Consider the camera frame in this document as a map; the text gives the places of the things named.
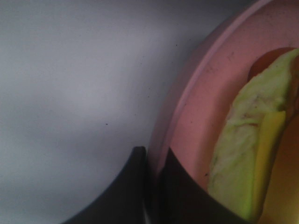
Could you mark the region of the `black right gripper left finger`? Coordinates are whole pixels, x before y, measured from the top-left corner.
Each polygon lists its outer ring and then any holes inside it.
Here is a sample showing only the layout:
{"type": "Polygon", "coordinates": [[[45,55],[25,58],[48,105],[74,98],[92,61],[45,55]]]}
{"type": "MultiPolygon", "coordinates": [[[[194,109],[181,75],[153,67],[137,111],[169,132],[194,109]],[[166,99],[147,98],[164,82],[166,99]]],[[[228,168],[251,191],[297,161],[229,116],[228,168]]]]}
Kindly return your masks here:
{"type": "Polygon", "coordinates": [[[145,147],[134,147],[121,172],[90,205],[66,224],[144,224],[145,147]]]}

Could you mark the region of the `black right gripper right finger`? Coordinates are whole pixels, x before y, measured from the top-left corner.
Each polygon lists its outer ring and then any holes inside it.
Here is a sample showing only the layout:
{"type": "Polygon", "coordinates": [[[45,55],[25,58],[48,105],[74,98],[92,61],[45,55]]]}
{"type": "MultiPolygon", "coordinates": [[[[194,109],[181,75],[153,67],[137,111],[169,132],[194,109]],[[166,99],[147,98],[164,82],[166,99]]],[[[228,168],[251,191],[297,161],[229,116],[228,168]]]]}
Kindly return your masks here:
{"type": "Polygon", "coordinates": [[[152,224],[245,224],[208,195],[186,172],[172,149],[157,177],[147,173],[147,213],[152,224]]]}

